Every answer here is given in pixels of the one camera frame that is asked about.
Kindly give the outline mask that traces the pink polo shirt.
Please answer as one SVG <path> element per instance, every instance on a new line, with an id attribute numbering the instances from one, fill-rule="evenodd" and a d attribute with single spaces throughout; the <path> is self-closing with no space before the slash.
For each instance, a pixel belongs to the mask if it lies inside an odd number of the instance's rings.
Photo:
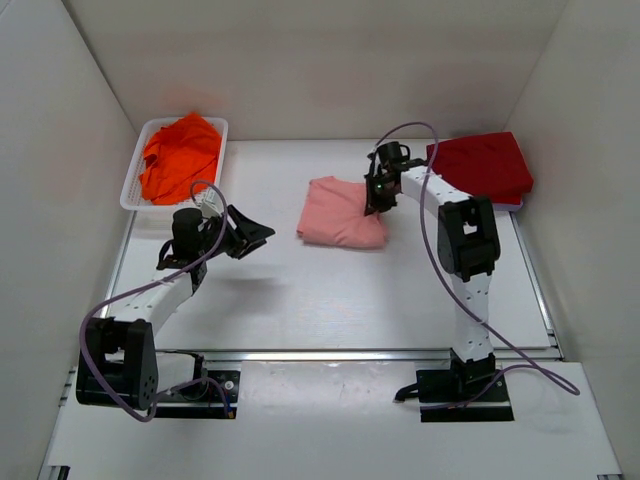
<path id="1" fill-rule="evenodd" d="M 309 182 L 297 224 L 305 243 L 326 247 L 374 250 L 384 248 L 388 230 L 378 214 L 365 214 L 364 183 L 333 176 Z"/>

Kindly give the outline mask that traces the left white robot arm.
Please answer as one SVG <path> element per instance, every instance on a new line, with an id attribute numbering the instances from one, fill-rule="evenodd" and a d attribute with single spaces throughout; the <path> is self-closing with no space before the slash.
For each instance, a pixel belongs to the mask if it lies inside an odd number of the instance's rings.
<path id="1" fill-rule="evenodd" d="M 135 415 L 152 412 L 160 396 L 174 390 L 160 386 L 156 333 L 202 285 L 208 260 L 220 255 L 240 260 L 274 234 L 273 228 L 233 205 L 210 214 L 194 207 L 176 211 L 172 236 L 159 251 L 150 287 L 126 296 L 117 314 L 84 321 L 77 401 L 120 407 Z"/>

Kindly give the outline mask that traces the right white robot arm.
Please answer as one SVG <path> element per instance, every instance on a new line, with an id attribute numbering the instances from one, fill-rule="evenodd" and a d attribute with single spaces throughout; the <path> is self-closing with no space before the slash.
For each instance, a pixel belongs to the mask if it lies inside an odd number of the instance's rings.
<path id="1" fill-rule="evenodd" d="M 389 211 L 402 194 L 437 220 L 436 249 L 427 253 L 435 272 L 449 275 L 444 285 L 456 308 L 448 387 L 456 398 L 471 400 L 495 371 L 486 328 L 489 286 L 501 254 L 492 203 L 430 172 L 425 160 L 413 159 L 409 147 L 397 141 L 375 146 L 368 158 L 365 215 Z"/>

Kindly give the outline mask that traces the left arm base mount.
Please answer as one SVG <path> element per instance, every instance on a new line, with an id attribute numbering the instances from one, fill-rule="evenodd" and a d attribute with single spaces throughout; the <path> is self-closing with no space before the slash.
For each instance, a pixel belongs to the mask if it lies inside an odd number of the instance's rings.
<path id="1" fill-rule="evenodd" d="M 241 387 L 239 363 L 209 360 L 201 352 L 169 350 L 156 356 L 156 418 L 233 420 Z"/>

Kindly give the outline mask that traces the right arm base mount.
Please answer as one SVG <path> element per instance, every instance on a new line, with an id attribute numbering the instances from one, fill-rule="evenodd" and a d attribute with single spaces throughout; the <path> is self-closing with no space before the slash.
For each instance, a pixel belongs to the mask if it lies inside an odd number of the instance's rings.
<path id="1" fill-rule="evenodd" d="M 462 361 L 451 355 L 446 369 L 421 369 L 400 388 L 396 403 L 419 402 L 423 423 L 496 423 L 515 419 L 509 392 L 494 354 Z"/>

